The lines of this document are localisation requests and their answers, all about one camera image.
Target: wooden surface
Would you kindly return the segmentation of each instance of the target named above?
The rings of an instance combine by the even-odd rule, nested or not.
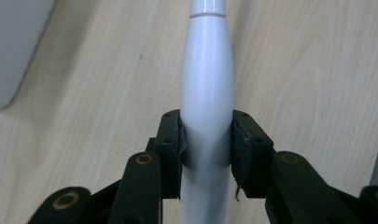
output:
[[[67,186],[92,192],[179,108],[189,1],[59,1],[12,105],[0,110],[0,223]],[[378,1],[228,1],[235,108],[358,195],[378,151]],[[267,223],[264,201],[230,223]],[[179,201],[164,202],[179,223]]]

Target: screw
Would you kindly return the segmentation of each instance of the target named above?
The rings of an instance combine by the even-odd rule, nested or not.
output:
[[[285,162],[290,163],[290,164],[297,164],[300,161],[298,157],[291,155],[291,154],[282,155],[282,160],[284,160]]]

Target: black plastic part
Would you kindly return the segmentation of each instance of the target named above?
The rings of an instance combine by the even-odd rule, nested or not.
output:
[[[269,195],[265,201],[267,215],[272,224],[291,224],[293,219],[288,212],[282,196],[274,183],[270,184]]]
[[[154,147],[154,144],[156,142],[156,138],[149,138],[148,139],[148,142],[147,142],[147,147],[146,147],[146,150],[145,151],[152,151],[152,152],[156,152],[155,151],[155,147]]]
[[[341,201],[343,201],[349,210],[351,210],[351,212],[357,216],[361,223],[374,223],[370,221],[372,220],[372,217],[369,217],[369,213],[367,211],[368,207],[366,207],[365,204],[360,201],[360,199],[340,191],[339,189],[333,189]]]
[[[78,224],[90,201],[90,192],[70,187],[51,194],[37,209],[29,224]]]
[[[184,131],[180,124],[179,110],[173,110],[162,116],[154,151],[161,158],[162,198],[180,197],[182,176],[181,154],[185,151]]]
[[[275,153],[272,175],[277,191],[270,190],[267,200],[279,197],[284,201],[292,223],[361,223],[304,157],[285,151]],[[266,209],[270,220],[273,219],[276,214],[270,210],[273,208]]]
[[[360,194],[360,201],[366,207],[366,216],[368,222],[378,224],[378,186],[369,186],[364,188]]]
[[[273,141],[248,114],[234,110],[231,171],[247,198],[265,198],[270,182]]]
[[[128,159],[108,224],[162,223],[161,160],[151,151]]]
[[[107,223],[113,202],[119,189],[120,180],[91,196],[86,212],[80,224],[105,224]]]

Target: white plastic tube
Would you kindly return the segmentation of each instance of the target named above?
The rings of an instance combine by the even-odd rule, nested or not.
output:
[[[224,0],[191,1],[180,114],[188,141],[184,224],[228,222],[233,73],[225,15]]]

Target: light wood table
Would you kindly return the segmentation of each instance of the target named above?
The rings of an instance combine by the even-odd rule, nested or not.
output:
[[[0,110],[0,223],[57,189],[95,192],[179,108],[189,1],[58,1],[12,105]],[[378,151],[378,1],[228,1],[235,108],[276,150],[358,195]],[[230,223],[267,223],[231,179]],[[179,201],[164,223],[179,223]]]

